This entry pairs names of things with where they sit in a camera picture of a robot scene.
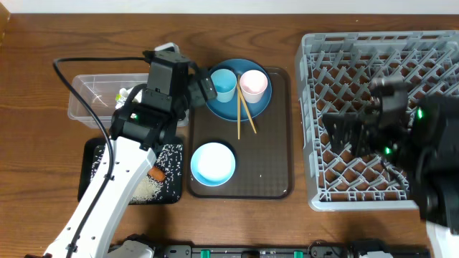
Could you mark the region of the light blue cup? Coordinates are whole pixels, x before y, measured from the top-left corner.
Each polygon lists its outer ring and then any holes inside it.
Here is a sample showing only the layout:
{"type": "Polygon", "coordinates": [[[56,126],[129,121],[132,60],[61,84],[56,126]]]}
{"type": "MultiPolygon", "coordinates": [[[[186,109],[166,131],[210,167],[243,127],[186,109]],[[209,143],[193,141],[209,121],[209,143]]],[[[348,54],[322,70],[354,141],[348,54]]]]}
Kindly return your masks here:
{"type": "Polygon", "coordinates": [[[215,70],[211,74],[214,88],[219,102],[229,102],[235,93],[237,78],[233,71],[228,69],[215,70]]]}

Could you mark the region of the wooden chopstick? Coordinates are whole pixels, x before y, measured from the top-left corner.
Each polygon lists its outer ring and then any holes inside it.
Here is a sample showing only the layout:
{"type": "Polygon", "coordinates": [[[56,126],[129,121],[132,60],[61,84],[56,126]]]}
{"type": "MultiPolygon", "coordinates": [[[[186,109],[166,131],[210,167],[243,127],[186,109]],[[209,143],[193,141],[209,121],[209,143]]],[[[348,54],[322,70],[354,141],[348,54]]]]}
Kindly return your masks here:
{"type": "Polygon", "coordinates": [[[245,98],[244,98],[244,96],[242,94],[241,87],[240,87],[240,99],[241,99],[241,106],[243,106],[243,108],[244,108],[244,110],[246,112],[246,115],[247,115],[247,119],[249,120],[249,122],[250,122],[250,124],[252,126],[253,132],[254,132],[254,134],[256,134],[257,133],[257,129],[255,127],[255,124],[254,124],[253,120],[252,120],[252,116],[251,116],[250,111],[248,109],[248,106],[247,106],[247,103],[245,101],[245,98]]]}
{"type": "Polygon", "coordinates": [[[236,94],[237,94],[237,139],[240,140],[240,130],[241,130],[240,75],[237,76],[236,94]]]}

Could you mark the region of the pink cup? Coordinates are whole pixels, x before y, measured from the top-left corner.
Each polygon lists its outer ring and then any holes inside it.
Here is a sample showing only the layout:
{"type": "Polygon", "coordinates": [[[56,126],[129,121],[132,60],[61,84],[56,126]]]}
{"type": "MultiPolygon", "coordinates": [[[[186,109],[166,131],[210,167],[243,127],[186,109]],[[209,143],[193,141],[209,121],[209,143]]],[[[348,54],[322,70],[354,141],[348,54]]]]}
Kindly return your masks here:
{"type": "Polygon", "coordinates": [[[257,103],[268,87],[268,78],[259,70],[249,70],[241,76],[240,87],[247,102],[257,103]]]}

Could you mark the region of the white tissue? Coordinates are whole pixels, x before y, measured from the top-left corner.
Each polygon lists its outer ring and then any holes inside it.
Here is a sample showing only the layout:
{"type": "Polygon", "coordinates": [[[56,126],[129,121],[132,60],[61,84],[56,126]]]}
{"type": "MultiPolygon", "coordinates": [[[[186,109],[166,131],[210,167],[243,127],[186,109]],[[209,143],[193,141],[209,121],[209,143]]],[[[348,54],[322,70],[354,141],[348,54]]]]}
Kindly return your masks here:
{"type": "MultiPolygon", "coordinates": [[[[127,99],[132,91],[133,91],[133,87],[128,88],[128,89],[127,88],[121,88],[120,91],[119,91],[119,94],[124,96],[124,97],[126,97],[126,99],[127,99]]],[[[134,102],[140,102],[141,98],[142,98],[142,91],[139,91],[137,93],[137,95],[134,97],[133,101],[134,102]]]]}

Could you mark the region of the orange carrot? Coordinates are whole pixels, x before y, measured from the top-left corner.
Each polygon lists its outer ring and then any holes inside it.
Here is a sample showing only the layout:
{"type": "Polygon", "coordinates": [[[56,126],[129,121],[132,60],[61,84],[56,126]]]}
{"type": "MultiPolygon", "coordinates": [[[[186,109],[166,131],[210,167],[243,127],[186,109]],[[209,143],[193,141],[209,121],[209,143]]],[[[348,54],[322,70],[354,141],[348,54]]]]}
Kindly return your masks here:
{"type": "Polygon", "coordinates": [[[148,175],[158,182],[163,182],[166,179],[166,174],[156,166],[148,171],[148,175]]]}

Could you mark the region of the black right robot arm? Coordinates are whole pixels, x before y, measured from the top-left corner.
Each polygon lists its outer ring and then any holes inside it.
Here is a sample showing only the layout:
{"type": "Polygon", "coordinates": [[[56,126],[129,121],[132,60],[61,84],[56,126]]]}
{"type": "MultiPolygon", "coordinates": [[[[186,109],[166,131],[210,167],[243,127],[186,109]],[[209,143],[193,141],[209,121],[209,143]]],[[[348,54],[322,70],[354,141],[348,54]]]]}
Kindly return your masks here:
{"type": "Polygon", "coordinates": [[[425,96],[408,114],[410,87],[401,77],[376,78],[363,113],[326,113],[323,125],[334,153],[350,145],[355,157],[377,154],[402,169],[434,255],[457,257],[458,99],[425,96]]]}

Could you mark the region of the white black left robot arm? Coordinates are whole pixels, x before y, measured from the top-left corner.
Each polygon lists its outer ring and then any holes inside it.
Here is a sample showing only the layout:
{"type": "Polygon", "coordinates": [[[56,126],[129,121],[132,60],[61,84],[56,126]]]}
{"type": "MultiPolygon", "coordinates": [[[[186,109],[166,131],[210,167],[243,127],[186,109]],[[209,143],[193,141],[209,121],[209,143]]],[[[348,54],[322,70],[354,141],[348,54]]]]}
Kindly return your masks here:
{"type": "Polygon", "coordinates": [[[158,147],[175,136],[185,110],[216,97],[206,69],[156,68],[113,114],[105,152],[83,197],[45,257],[111,257],[110,243],[158,147]]]}

